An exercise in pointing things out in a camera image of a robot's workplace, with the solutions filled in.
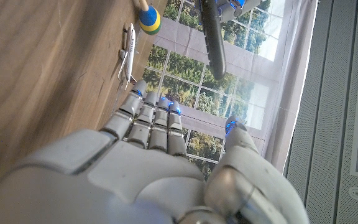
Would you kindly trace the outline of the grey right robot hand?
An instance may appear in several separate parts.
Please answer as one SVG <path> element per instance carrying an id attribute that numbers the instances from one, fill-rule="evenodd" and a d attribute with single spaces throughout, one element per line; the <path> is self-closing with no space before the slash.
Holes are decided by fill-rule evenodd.
<path id="1" fill-rule="evenodd" d="M 101 130 L 67 135 L 4 174 L 0 223 L 308 223 L 239 117 L 205 178 L 187 159 L 179 104 L 146 87 L 139 80 Z"/>

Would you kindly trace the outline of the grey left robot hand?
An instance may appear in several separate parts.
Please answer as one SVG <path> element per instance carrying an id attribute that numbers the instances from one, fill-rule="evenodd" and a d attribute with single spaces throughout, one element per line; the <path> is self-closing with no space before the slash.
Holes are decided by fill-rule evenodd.
<path id="1" fill-rule="evenodd" d="M 261 2 L 262 0 L 197 0 L 195 7 L 201 13 L 201 21 L 222 23 L 240 17 Z"/>

